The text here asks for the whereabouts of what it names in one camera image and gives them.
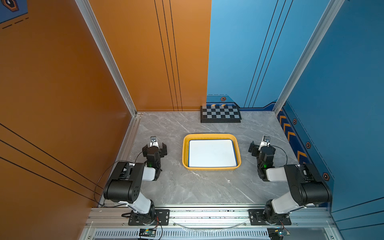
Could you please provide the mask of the yellow plastic storage box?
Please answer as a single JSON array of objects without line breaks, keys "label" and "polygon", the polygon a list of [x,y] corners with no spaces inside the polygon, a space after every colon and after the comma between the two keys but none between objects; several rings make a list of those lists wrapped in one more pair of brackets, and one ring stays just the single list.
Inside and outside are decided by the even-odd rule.
[{"label": "yellow plastic storage box", "polygon": [[183,141],[182,164],[190,171],[232,171],[242,164],[239,144],[231,134],[189,134]]}]

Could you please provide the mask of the blue-framed whiteboard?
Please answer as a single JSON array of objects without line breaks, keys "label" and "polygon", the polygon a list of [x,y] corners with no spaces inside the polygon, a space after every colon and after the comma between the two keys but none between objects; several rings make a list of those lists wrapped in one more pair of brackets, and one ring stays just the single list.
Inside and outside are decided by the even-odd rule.
[{"label": "blue-framed whiteboard", "polygon": [[190,168],[234,168],[238,166],[235,145],[230,139],[190,140]]}]

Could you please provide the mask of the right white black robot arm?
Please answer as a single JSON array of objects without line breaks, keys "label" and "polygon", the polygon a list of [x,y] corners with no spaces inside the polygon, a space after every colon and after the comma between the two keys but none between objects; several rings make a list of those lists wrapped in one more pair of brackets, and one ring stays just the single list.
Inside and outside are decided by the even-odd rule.
[{"label": "right white black robot arm", "polygon": [[257,158],[258,175],[264,182],[286,182],[289,191],[268,200],[262,212],[250,213],[258,224],[276,225],[288,222],[290,213],[307,205],[321,205],[332,200],[332,193],[312,164],[274,167],[276,148],[269,142],[251,142],[249,152]]}]

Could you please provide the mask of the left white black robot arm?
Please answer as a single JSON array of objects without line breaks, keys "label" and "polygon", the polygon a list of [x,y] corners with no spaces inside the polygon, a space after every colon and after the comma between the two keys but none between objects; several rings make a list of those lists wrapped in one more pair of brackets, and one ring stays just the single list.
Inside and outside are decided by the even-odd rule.
[{"label": "left white black robot arm", "polygon": [[168,154],[167,145],[162,143],[159,146],[157,140],[153,139],[142,148],[142,154],[146,158],[143,163],[116,163],[104,187],[103,196],[119,207],[132,209],[130,213],[122,214],[122,217],[131,219],[134,225],[160,225],[155,204],[141,193],[141,185],[143,181],[158,180],[162,171],[161,159]]}]

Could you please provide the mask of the black grey checkerboard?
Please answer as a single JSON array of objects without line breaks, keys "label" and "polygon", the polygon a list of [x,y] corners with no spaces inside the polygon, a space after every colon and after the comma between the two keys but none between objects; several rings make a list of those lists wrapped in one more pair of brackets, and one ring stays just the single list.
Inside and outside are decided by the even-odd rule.
[{"label": "black grey checkerboard", "polygon": [[201,123],[240,123],[239,107],[234,104],[207,104],[201,106]]}]

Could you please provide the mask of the right green circuit board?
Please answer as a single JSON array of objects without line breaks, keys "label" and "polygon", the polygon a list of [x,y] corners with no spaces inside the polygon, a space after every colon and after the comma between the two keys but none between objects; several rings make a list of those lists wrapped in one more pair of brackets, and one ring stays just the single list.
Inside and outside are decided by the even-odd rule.
[{"label": "right green circuit board", "polygon": [[290,236],[291,233],[286,229],[267,229],[270,240],[283,240],[286,236]]}]

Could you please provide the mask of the green circuit board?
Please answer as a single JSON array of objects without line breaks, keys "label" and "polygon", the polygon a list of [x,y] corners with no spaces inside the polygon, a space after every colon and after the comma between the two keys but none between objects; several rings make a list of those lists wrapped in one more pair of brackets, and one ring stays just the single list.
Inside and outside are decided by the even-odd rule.
[{"label": "green circuit board", "polygon": [[140,229],[139,238],[155,238],[157,235],[156,229]]},{"label": "green circuit board", "polygon": [[286,236],[290,236],[291,233],[286,229],[267,229],[270,240],[283,240]]}]

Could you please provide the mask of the left green circuit board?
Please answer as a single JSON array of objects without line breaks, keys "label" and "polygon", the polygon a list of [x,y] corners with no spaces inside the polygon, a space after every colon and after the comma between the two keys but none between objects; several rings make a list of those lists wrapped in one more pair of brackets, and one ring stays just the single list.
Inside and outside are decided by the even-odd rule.
[{"label": "left green circuit board", "polygon": [[140,229],[139,238],[155,238],[157,235],[156,229]]}]

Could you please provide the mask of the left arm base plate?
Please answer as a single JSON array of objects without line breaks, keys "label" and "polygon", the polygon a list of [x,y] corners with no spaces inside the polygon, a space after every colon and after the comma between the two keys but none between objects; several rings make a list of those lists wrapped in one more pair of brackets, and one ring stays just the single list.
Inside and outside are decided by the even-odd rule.
[{"label": "left arm base plate", "polygon": [[170,219],[170,210],[155,210],[155,214],[153,217],[149,215],[140,215],[134,213],[134,211],[130,212],[128,225],[129,226],[156,226],[162,225],[167,226],[169,224]]}]

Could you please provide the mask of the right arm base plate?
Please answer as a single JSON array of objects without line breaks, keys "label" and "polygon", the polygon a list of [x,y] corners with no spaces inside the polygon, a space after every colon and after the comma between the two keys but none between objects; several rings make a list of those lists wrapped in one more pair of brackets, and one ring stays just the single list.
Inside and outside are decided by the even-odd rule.
[{"label": "right arm base plate", "polygon": [[252,226],[277,226],[283,224],[284,226],[290,226],[292,224],[291,218],[288,214],[276,214],[274,212],[265,213],[262,209],[250,209],[248,210],[249,219]]}]

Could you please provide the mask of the aluminium front rail frame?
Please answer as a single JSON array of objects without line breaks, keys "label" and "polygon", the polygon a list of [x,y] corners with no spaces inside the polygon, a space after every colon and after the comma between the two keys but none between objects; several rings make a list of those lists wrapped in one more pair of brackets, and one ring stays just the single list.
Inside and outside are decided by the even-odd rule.
[{"label": "aluminium front rail frame", "polygon": [[[122,214],[129,208],[93,208],[81,240],[270,240],[267,229],[286,229],[284,240],[341,240],[343,237],[327,208],[306,207],[290,214],[292,224],[252,226],[248,210],[261,204],[162,205],[170,210],[167,226],[129,226]],[[156,229],[155,238],[139,238],[140,229]]]}]

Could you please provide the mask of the left aluminium corner post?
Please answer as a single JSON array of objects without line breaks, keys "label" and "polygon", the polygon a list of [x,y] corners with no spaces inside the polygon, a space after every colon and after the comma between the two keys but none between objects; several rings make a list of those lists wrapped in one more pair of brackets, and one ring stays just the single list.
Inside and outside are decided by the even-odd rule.
[{"label": "left aluminium corner post", "polygon": [[107,40],[103,34],[103,31],[99,25],[96,15],[92,9],[89,1],[86,0],[75,0],[83,19],[85,20],[87,27],[107,65],[111,76],[113,77],[115,84],[131,114],[132,117],[137,116],[137,109],[132,100],[132,97],[128,91],[126,83],[122,77],[122,74],[118,68],[118,65],[114,59],[114,56],[110,50]]}]

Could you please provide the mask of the aluminium corner post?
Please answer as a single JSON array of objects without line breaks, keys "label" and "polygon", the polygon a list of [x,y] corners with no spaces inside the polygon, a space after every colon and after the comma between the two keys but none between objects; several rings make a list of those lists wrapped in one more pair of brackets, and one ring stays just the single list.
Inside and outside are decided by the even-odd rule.
[{"label": "aluminium corner post", "polygon": [[345,0],[331,0],[329,1],[325,11],[323,12],[318,24],[316,25],[305,49],[303,50],[295,68],[293,69],[290,77],[288,78],[274,108],[273,112],[277,116],[283,108],[285,102],[293,91],[295,85],[299,81],[301,75],[306,69],[312,56],[326,35],[336,15],[344,4]]},{"label": "aluminium corner post", "polygon": [[122,77],[122,74],[118,68],[118,65],[114,59],[114,56],[110,50],[107,40],[103,34],[103,31],[99,25],[96,15],[92,9],[89,1],[86,0],[75,0],[83,19],[85,20],[87,27],[107,65],[111,76],[113,77],[115,84],[131,114],[132,117],[137,116],[137,109],[132,100],[132,97],[128,91],[126,83]]}]

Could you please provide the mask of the right aluminium corner post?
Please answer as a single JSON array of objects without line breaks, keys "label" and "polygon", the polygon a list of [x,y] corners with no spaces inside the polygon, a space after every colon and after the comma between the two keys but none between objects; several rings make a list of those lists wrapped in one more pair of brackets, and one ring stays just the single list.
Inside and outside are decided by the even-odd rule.
[{"label": "right aluminium corner post", "polygon": [[305,49],[303,50],[295,68],[293,69],[290,77],[288,78],[274,108],[273,112],[277,116],[283,108],[285,102],[293,91],[295,85],[299,81],[301,75],[306,69],[312,56],[326,35],[336,15],[344,4],[345,0],[331,0],[329,1],[325,11],[323,12],[318,24],[316,25]]}]

